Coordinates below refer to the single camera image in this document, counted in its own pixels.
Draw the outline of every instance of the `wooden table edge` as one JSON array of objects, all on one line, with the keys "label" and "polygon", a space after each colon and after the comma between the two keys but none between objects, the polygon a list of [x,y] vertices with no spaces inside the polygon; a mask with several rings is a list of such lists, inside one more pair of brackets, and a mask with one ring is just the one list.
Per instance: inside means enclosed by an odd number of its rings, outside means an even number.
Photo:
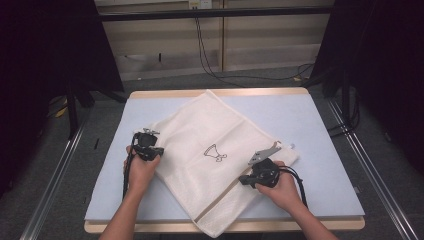
[{"label": "wooden table edge", "polygon": [[[360,230],[365,227],[363,216],[343,217],[343,218],[321,218],[320,221],[329,230],[352,231]],[[107,222],[85,221],[84,229],[88,233],[99,234],[104,231]],[[194,223],[191,221],[146,221],[137,223],[134,228],[135,232],[143,233],[201,233]],[[287,232],[301,231],[299,225],[291,220],[236,220],[227,229],[226,233],[237,232]]]},{"label": "wooden table edge", "polygon": [[[263,96],[263,95],[289,95],[309,94],[306,88],[234,88],[234,89],[209,89],[217,96]],[[206,89],[194,90],[160,90],[160,91],[135,91],[130,99],[137,98],[170,98],[170,97],[197,97]]]}]

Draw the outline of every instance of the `white cloth bag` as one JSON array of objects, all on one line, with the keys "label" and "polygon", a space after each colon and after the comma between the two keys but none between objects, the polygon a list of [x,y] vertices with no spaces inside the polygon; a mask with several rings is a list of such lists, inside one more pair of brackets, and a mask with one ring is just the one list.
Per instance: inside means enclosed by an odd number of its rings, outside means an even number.
[{"label": "white cloth bag", "polygon": [[[213,238],[260,194],[237,182],[246,174],[247,162],[255,151],[281,141],[209,90],[149,128],[160,132],[156,146],[165,148],[157,175],[199,229]],[[283,144],[270,158],[290,166],[298,154]]]}]

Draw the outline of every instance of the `black cable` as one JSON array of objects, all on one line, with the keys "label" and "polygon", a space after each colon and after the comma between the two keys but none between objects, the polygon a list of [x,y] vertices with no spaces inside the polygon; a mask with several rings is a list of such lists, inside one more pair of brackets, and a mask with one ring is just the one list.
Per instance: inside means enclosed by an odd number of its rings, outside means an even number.
[{"label": "black cable", "polygon": [[288,166],[279,166],[280,172],[286,172],[286,173],[290,173],[297,182],[297,185],[299,186],[299,191],[300,191],[300,197],[302,199],[303,204],[308,207],[308,203],[306,201],[306,194],[305,194],[305,189],[303,188],[303,180],[299,177],[299,175],[297,174],[297,172]]},{"label": "black cable", "polygon": [[[227,82],[227,81],[224,81],[224,80],[222,80],[222,79],[223,79],[223,78],[252,78],[252,79],[263,79],[263,80],[272,80],[272,81],[289,80],[289,79],[293,79],[293,78],[295,78],[295,77],[297,77],[297,76],[301,76],[301,74],[302,74],[302,73],[306,72],[309,68],[311,68],[311,67],[314,65],[314,63],[302,64],[302,65],[298,66],[298,68],[297,68],[297,74],[296,74],[296,75],[292,75],[292,76],[284,77],[284,78],[268,78],[268,77],[245,76],[245,75],[217,76],[217,75],[216,75],[216,74],[212,71],[212,69],[211,69],[211,67],[210,67],[210,65],[209,65],[208,58],[207,58],[207,56],[206,56],[206,51],[205,51],[205,46],[204,46],[204,44],[203,44],[202,30],[201,30],[201,28],[200,28],[200,22],[199,22],[199,19],[198,19],[198,18],[195,18],[195,21],[196,21],[196,28],[197,28],[197,38],[198,38],[198,44],[199,44],[200,62],[201,62],[201,64],[202,64],[202,68],[203,68],[203,70],[204,70],[204,71],[205,71],[205,72],[206,72],[209,76],[214,77],[214,78],[216,78],[217,80],[219,80],[219,81],[221,81],[221,82],[224,82],[224,83],[227,83],[227,84],[232,84],[232,85],[235,85],[235,86],[243,87],[243,88],[244,88],[245,86],[242,86],[242,85],[239,85],[239,84],[235,84],[235,83],[231,83],[231,82]],[[205,57],[205,60],[206,60],[206,63],[207,63],[207,66],[208,66],[208,69],[209,69],[209,71],[210,71],[210,72],[208,72],[208,71],[206,70],[205,66],[204,66],[204,63],[203,63],[203,57],[202,57],[202,50],[203,50],[203,55],[204,55],[204,57]],[[303,67],[303,66],[306,66],[306,65],[309,65],[309,66],[308,66],[307,68],[305,68],[304,70],[300,71],[300,68],[301,68],[301,67]]]},{"label": "black cable", "polygon": [[123,187],[123,190],[122,190],[122,198],[125,197],[125,194],[127,193],[127,190],[128,190],[128,182],[129,182],[129,176],[130,176],[131,162],[134,158],[132,151],[134,149],[135,139],[138,138],[138,135],[139,135],[139,133],[134,134],[133,139],[131,141],[130,151],[128,152],[127,164],[125,165],[125,170],[124,170],[124,187]]},{"label": "black cable", "polygon": [[[196,28],[197,28],[197,41],[198,41],[198,44],[199,44],[199,56],[200,56],[200,63],[202,64],[202,68],[203,68],[203,70],[204,70],[204,71],[205,71],[205,72],[206,72],[209,76],[211,76],[211,77],[213,77],[213,78],[217,79],[217,80],[218,80],[218,81],[220,81],[220,82],[227,83],[227,84],[231,84],[231,85],[234,85],[234,86],[237,86],[237,87],[241,87],[241,88],[245,88],[245,86],[242,86],[242,85],[239,85],[239,84],[236,84],[236,83],[231,83],[231,82],[227,82],[227,81],[222,80],[220,77],[216,76],[216,75],[215,75],[215,73],[212,71],[212,69],[211,69],[211,67],[210,67],[210,65],[209,65],[208,57],[206,56],[205,45],[203,44],[202,30],[200,29],[200,22],[199,22],[199,19],[198,19],[198,18],[195,18],[195,21],[196,21]],[[205,68],[205,66],[204,66],[204,64],[203,64],[202,49],[203,49],[203,55],[205,56],[205,60],[206,60],[206,63],[207,63],[207,65],[208,65],[208,68],[209,68],[209,71],[210,71],[210,72],[208,72],[208,71],[206,70],[206,68]]]}]

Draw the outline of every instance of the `black line drawing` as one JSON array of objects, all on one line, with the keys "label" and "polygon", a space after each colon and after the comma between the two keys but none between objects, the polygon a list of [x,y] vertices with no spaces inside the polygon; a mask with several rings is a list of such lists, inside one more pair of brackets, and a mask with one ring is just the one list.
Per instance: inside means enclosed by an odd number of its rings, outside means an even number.
[{"label": "black line drawing", "polygon": [[216,149],[216,144],[212,144],[212,146],[206,149],[204,155],[215,158],[217,162],[221,162],[223,158],[227,157],[227,154],[219,154],[218,150]]}]

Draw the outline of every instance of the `gray carpet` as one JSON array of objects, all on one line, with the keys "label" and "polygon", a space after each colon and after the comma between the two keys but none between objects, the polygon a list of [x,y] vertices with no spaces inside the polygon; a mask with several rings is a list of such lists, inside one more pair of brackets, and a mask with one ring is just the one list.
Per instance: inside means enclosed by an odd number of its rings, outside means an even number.
[{"label": "gray carpet", "polygon": [[[261,77],[290,76],[297,68],[240,71],[234,74]],[[298,86],[293,80],[261,80],[226,78],[225,81],[244,87]],[[236,85],[220,82],[206,74],[125,82],[128,96],[136,90],[231,88]],[[337,125],[320,86],[309,89],[327,127]],[[97,239],[84,231],[84,215],[92,189],[103,165],[103,160],[119,124],[124,104],[102,95],[93,94],[95,106],[79,145],[67,168],[54,203],[45,219],[39,239]],[[12,191],[0,199],[0,239],[18,239],[56,167],[65,148],[69,127],[67,116],[50,117],[43,135],[38,139],[38,150],[25,167]],[[402,151],[386,140],[385,131],[366,107],[361,107],[361,122],[356,130],[370,158],[407,214],[418,236],[424,236],[424,181],[407,162]],[[354,232],[336,232],[342,239],[402,239],[389,214],[379,200],[364,170],[344,136],[333,138],[343,165],[365,210],[365,228]],[[208,239],[202,234],[136,234],[136,239]],[[301,233],[224,234],[220,239],[302,239]]]}]

